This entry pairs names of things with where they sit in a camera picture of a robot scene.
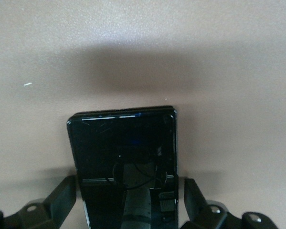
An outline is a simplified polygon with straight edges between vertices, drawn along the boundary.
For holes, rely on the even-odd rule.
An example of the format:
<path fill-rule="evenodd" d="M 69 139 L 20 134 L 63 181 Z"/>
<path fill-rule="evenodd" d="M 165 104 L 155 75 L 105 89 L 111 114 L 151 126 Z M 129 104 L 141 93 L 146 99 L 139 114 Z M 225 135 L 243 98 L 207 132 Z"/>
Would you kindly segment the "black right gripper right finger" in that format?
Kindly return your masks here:
<path fill-rule="evenodd" d="M 182 229 L 276 229 L 266 215 L 246 212 L 241 218 L 231 214 L 220 202 L 207 201 L 194 179 L 184 180 L 184 203 L 189 216 Z"/>

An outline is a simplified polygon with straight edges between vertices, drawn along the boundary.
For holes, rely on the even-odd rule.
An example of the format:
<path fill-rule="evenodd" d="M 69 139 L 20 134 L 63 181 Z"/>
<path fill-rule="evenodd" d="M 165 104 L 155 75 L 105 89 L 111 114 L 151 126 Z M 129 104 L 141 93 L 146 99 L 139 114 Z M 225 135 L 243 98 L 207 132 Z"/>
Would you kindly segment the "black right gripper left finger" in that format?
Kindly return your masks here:
<path fill-rule="evenodd" d="M 76 176 L 71 175 L 43 201 L 34 201 L 10 216 L 0 211 L 0 229 L 58 229 L 76 202 Z"/>

